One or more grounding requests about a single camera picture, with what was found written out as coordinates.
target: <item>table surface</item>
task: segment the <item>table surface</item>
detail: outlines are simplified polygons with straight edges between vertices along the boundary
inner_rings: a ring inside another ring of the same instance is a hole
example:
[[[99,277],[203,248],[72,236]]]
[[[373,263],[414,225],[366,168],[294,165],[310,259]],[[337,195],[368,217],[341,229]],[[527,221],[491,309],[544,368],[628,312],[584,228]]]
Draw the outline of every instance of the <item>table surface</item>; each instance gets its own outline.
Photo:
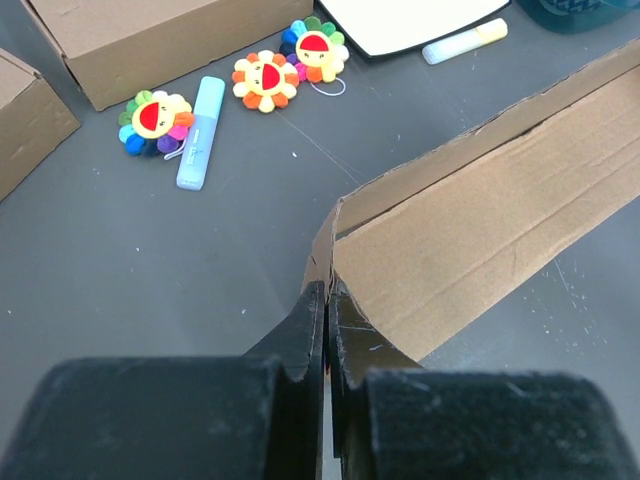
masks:
[[[294,304],[311,241],[340,196],[640,36],[638,13],[559,35],[516,3],[501,13],[507,39],[437,67],[419,51],[353,55],[340,97],[303,85],[265,116],[227,92],[194,193],[175,187],[176,161],[123,153],[123,107],[95,113],[19,2],[5,3],[0,46],[39,68],[82,128],[0,203],[0,451],[61,360],[243,353]],[[237,58],[277,46],[266,39],[166,89],[194,96],[203,75],[229,78]],[[584,374],[605,388],[640,457],[639,220],[635,202],[424,363]]]

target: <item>orange petal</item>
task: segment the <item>orange petal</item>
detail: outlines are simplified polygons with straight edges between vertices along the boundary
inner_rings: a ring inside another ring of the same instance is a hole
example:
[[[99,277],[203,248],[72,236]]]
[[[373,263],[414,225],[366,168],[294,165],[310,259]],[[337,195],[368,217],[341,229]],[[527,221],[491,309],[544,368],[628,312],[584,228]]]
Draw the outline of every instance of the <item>orange petal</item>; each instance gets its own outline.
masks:
[[[193,113],[182,112],[182,113],[178,113],[176,115],[176,118],[173,121],[173,125],[174,126],[181,125],[183,127],[190,127],[191,125],[193,125],[193,122],[195,122],[195,121],[196,121],[196,117],[193,115]]]
[[[294,87],[300,85],[300,77],[298,77],[297,73],[287,73],[284,76],[284,81],[290,83]]]
[[[247,95],[242,99],[242,103],[247,108],[251,110],[256,110],[260,106],[260,102],[262,101],[262,97],[260,95],[256,95],[253,92],[247,93]]]
[[[244,72],[233,72],[233,75],[231,75],[231,79],[233,80],[233,83],[240,83],[240,82],[244,82]]]
[[[307,80],[311,83],[320,83],[322,81],[322,69],[319,67],[307,68]]]
[[[282,55],[281,53],[276,53],[273,56],[273,63],[281,67],[284,67],[284,64],[287,63],[287,59],[284,58],[284,55]]]
[[[276,104],[276,107],[284,108],[289,105],[289,99],[284,96],[284,93],[276,93],[271,99]]]

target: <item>cardboard box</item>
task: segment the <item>cardboard box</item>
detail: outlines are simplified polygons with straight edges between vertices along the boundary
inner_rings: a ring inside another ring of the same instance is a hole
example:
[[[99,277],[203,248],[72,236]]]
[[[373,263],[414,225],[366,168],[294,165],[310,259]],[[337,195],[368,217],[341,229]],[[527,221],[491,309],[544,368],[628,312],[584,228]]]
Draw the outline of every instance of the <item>cardboard box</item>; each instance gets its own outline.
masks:
[[[80,124],[49,84],[0,49],[0,200]]]
[[[640,194],[638,64],[640,40],[342,198],[306,280],[422,359]]]
[[[240,50],[313,8],[313,0],[22,2],[96,110]]]

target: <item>marker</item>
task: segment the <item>marker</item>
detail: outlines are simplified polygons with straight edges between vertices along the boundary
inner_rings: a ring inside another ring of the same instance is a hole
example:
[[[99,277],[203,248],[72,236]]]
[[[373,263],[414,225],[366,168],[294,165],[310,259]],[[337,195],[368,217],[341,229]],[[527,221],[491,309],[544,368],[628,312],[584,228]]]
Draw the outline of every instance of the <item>marker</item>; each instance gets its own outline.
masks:
[[[224,87],[224,80],[220,78],[203,77],[200,82],[196,104],[193,107],[195,122],[189,129],[176,177],[176,185],[180,188],[198,191],[204,185],[222,107]]]
[[[429,65],[437,65],[463,53],[502,40],[507,36],[507,33],[509,33],[507,22],[498,18],[473,30],[427,45],[422,49],[422,56]]]

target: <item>orange and white flower toy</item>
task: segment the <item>orange and white flower toy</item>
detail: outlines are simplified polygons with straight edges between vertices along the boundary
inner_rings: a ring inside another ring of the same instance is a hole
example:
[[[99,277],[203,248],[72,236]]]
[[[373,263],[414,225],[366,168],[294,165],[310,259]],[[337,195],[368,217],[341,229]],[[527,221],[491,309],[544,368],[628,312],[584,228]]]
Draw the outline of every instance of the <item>orange and white flower toy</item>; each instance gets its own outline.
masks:
[[[273,112],[286,107],[298,93],[298,71],[279,53],[250,53],[236,62],[234,70],[233,94],[251,110]]]

